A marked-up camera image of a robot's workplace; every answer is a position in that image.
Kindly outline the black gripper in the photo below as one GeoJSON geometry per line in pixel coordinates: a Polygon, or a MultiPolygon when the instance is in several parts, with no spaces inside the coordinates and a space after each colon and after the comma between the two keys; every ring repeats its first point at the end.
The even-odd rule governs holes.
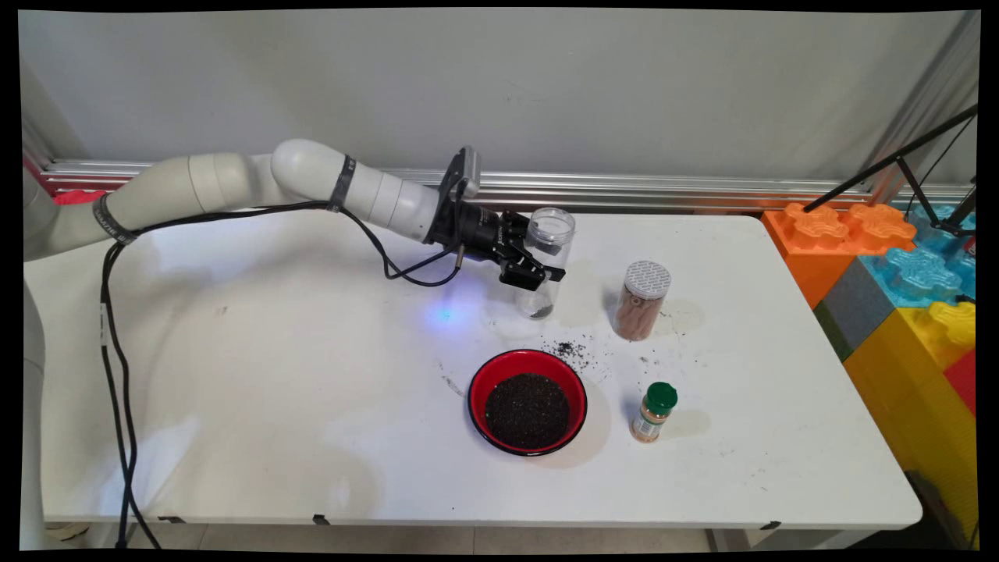
{"type": "Polygon", "coordinates": [[[542,265],[531,259],[507,259],[507,247],[524,249],[531,220],[517,212],[497,215],[478,205],[451,205],[449,247],[464,249],[464,259],[499,264],[500,283],[528,291],[538,291],[546,282],[559,283],[565,270],[542,265]]]}

